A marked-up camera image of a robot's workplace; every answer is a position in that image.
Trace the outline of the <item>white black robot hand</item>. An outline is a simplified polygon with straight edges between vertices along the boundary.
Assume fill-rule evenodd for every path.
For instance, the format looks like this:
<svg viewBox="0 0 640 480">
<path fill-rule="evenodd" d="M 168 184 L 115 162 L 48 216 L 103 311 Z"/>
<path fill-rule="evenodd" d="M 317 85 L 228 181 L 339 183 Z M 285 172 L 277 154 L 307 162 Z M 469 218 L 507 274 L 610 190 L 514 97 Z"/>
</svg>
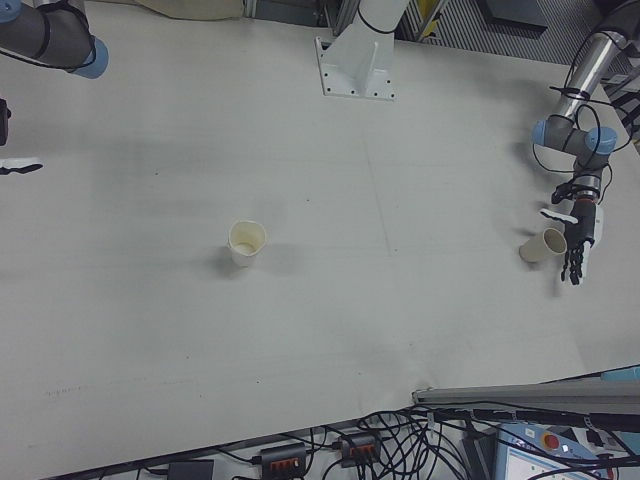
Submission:
<svg viewBox="0 0 640 480">
<path fill-rule="evenodd" d="M 0 160 L 0 175 L 27 174 L 43 167 L 43 162 L 38 157 L 11 157 Z"/>
<path fill-rule="evenodd" d="M 567 248 L 561 270 L 561 280 L 573 286 L 581 285 L 587 276 L 591 251 L 599 244 L 604 227 L 604 211 L 594 200 L 579 198 L 573 201 L 569 214 L 562 214 L 548 208 L 539 213 L 564 226 Z"/>
</svg>

